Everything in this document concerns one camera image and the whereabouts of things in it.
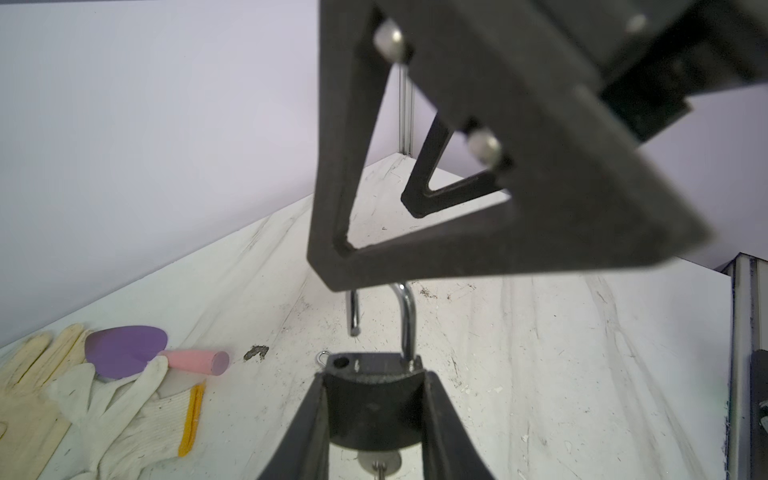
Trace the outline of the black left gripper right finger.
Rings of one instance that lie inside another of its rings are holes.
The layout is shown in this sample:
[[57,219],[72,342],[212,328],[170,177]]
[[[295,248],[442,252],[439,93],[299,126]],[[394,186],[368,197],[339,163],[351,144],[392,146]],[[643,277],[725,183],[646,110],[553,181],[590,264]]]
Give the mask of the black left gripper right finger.
[[424,479],[493,479],[475,450],[438,375],[425,374],[422,394]]

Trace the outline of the black padlock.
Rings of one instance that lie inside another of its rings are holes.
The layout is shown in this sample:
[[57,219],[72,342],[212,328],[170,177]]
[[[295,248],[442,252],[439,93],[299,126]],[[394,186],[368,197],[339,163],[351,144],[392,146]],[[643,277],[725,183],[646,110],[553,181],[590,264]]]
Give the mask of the black padlock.
[[398,450],[422,439],[425,370],[416,355],[416,304],[411,287],[394,283],[400,305],[401,351],[332,355],[324,386],[330,442],[361,451]]

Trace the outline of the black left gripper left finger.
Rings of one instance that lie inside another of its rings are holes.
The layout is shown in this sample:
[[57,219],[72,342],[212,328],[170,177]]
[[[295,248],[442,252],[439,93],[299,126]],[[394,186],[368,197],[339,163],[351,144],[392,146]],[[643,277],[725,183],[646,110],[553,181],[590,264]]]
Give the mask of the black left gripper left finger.
[[329,479],[329,416],[322,373],[315,375],[259,479]]

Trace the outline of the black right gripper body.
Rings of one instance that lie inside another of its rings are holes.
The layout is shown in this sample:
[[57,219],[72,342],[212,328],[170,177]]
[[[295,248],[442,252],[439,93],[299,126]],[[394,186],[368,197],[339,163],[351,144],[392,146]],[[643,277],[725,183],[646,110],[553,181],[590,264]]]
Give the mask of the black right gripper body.
[[532,10],[589,68],[600,135],[641,144],[690,108],[689,96],[767,80],[764,1],[533,1]]

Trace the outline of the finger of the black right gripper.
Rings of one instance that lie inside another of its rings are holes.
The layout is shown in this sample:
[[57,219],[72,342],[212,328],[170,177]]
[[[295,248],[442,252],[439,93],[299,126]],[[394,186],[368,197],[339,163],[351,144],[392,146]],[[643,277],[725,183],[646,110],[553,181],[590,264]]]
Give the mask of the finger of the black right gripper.
[[489,172],[460,179],[437,190],[429,186],[453,133],[453,130],[435,116],[400,197],[402,204],[414,218],[424,218],[501,189],[496,183],[496,177]]
[[[348,238],[390,63],[393,21],[412,81],[453,129],[486,128],[507,201],[362,248]],[[391,282],[653,265],[705,224],[641,158],[598,98],[596,68],[531,1],[323,1],[319,135],[307,258],[334,291]]]

